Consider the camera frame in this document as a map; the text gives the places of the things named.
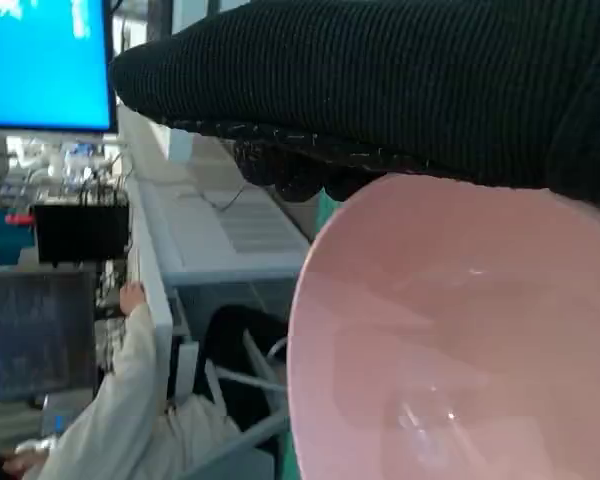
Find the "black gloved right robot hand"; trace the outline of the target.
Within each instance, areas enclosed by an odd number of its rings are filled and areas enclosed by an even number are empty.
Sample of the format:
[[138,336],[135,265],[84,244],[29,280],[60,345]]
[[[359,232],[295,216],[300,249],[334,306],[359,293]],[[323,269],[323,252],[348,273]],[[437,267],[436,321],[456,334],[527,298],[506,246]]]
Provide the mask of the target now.
[[600,1],[257,1],[110,77],[289,202],[413,174],[600,205]]

